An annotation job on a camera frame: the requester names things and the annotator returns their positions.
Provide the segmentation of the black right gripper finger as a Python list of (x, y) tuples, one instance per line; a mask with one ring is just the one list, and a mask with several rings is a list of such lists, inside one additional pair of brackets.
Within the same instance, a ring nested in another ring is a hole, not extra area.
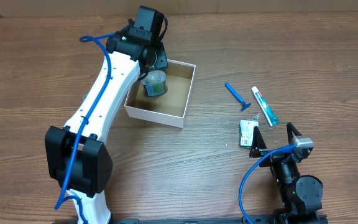
[(296, 129), (296, 127), (291, 123), (287, 123), (287, 136), (288, 136), (288, 142), (291, 143), (291, 140), (295, 136), (301, 136), (301, 133)]
[(253, 130), (252, 145), (249, 151), (249, 157), (263, 157), (268, 153), (263, 137), (257, 126)]

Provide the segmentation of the small green white packet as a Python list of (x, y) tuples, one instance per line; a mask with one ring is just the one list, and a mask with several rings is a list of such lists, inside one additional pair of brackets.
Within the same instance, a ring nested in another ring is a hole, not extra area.
[(239, 123), (239, 147), (251, 148), (254, 137), (254, 128), (259, 126), (257, 121), (260, 114), (255, 115), (252, 119), (242, 119)]

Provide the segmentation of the teal toothpaste tube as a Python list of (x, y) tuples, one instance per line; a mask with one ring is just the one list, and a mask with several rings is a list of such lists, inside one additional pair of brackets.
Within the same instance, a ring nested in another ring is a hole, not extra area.
[(252, 90), (252, 93), (253, 93), (256, 101), (258, 102), (263, 114), (265, 115), (268, 125), (270, 127), (272, 127), (272, 126), (279, 124), (280, 122), (279, 122), (278, 118), (276, 117), (276, 115), (272, 111), (271, 107), (266, 102), (265, 98), (262, 96), (259, 89), (256, 86), (253, 86), (251, 88), (251, 90)]

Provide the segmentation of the clear soap pump bottle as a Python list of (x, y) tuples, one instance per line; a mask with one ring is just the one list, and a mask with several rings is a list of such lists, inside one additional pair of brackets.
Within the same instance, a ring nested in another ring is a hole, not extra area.
[(155, 97), (164, 95), (167, 92), (166, 86), (167, 75), (162, 70), (149, 72), (140, 82), (144, 87), (144, 95)]

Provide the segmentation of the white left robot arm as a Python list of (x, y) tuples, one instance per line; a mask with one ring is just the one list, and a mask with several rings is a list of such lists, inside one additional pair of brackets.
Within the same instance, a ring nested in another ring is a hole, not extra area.
[(49, 175), (61, 188), (55, 208), (73, 201), (77, 223), (112, 223), (104, 196), (112, 171), (107, 135), (132, 85), (167, 68), (164, 35), (129, 29), (104, 35), (106, 44), (101, 37), (80, 38), (101, 48), (103, 66), (74, 115), (62, 128), (49, 127), (45, 135)]

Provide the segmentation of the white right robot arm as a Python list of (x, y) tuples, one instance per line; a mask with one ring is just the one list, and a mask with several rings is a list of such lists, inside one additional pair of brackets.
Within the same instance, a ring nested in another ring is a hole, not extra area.
[(301, 175), (297, 168), (311, 154), (314, 142), (291, 123), (287, 124), (287, 136), (292, 149), (269, 150), (259, 128), (253, 130), (249, 156), (259, 159), (259, 167), (270, 169), (283, 202), (283, 207), (274, 210), (264, 223), (327, 223), (327, 216), (318, 214), (322, 209), (322, 181), (313, 175)]

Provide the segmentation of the blue disposable razor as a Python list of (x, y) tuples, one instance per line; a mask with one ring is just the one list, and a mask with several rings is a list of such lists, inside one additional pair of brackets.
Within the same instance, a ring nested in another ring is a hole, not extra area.
[(232, 94), (232, 96), (242, 105), (240, 111), (244, 111), (251, 106), (251, 103), (246, 103), (244, 99), (240, 96), (240, 94), (238, 94), (238, 92), (228, 82), (225, 83), (225, 87)]

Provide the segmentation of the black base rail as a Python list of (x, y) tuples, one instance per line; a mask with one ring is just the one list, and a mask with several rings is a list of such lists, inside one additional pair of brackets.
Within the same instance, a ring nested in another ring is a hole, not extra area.
[[(288, 219), (282, 222), (273, 215), (251, 215), (251, 222), (255, 224), (269, 224), (269, 223), (320, 223), (328, 224), (326, 215), (308, 216), (298, 220)], [(138, 220), (136, 218), (115, 219), (110, 221), (113, 224), (247, 224), (249, 221), (244, 217), (237, 218), (194, 218), (194, 219), (163, 219), (163, 220)]]

